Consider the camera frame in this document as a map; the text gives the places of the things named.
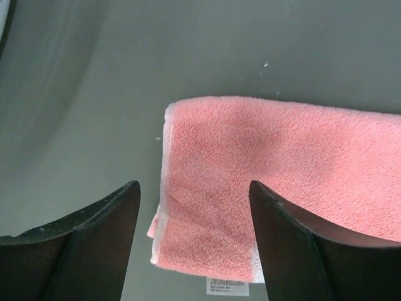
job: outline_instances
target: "towel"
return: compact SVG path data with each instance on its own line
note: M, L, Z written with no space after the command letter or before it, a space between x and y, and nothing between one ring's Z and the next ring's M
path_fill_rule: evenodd
M340 226L401 241L401 116L246 97L171 104L151 262L263 282L251 180Z

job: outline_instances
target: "gray surface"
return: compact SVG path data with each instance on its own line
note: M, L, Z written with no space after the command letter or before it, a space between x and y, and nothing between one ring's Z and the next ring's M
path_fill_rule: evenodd
M205 279L149 263L166 106L249 95L399 114L400 10L376 0L18 1L0 57L0 235L136 179L122 300L221 300L206 296ZM251 286L249 300L265 296Z

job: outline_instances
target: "towel tag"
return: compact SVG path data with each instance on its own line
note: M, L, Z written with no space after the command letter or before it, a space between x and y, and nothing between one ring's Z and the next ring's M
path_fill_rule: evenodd
M249 283L206 278L206 295L249 297Z

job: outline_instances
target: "pink towel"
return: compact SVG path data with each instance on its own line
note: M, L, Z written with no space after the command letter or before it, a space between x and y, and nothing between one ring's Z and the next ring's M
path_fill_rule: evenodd
M336 224L401 241L401 116L245 97L173 103L151 262L263 282L251 180Z

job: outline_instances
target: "towel fold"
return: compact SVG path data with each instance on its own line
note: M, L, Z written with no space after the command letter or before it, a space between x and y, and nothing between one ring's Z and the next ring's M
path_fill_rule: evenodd
M171 104L151 262L263 282L251 180L340 226L401 241L401 116L246 97Z

